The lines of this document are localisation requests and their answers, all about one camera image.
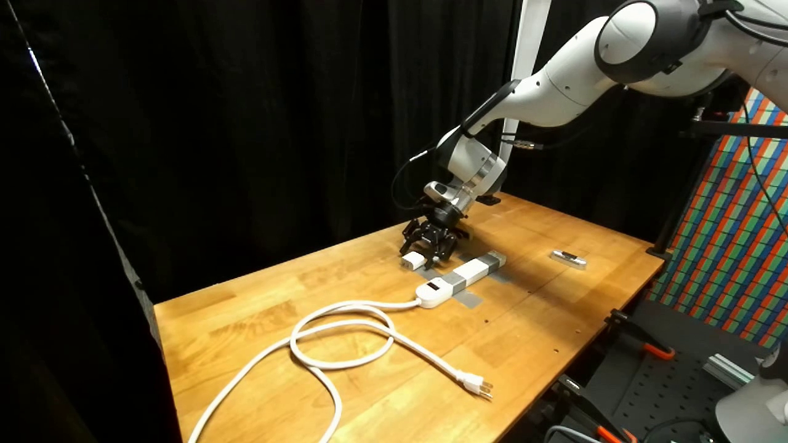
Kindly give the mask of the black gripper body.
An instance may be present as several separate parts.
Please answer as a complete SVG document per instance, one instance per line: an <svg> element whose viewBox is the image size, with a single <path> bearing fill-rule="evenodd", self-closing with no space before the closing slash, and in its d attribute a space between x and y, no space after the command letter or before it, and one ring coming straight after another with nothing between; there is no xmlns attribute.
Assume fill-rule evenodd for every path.
<svg viewBox="0 0 788 443"><path fill-rule="evenodd" d="M419 196L417 214L410 218L420 220L423 239L419 243L434 245L434 234L438 223L458 225L466 217L455 207L455 188L442 181L426 181L423 195Z"/></svg>

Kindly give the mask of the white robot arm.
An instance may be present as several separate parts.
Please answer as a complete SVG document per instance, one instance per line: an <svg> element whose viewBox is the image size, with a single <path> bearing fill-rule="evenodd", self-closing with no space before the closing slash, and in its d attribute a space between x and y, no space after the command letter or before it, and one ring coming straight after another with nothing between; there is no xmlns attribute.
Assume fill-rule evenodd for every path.
<svg viewBox="0 0 788 443"><path fill-rule="evenodd" d="M538 72L502 83L454 124L430 155L447 181L423 185L426 203L404 229L413 267L446 260L471 203L500 188L506 161L477 139L493 120L559 127L612 86L648 96L695 96L739 76L788 107L788 0L626 0L584 24Z"/></svg>

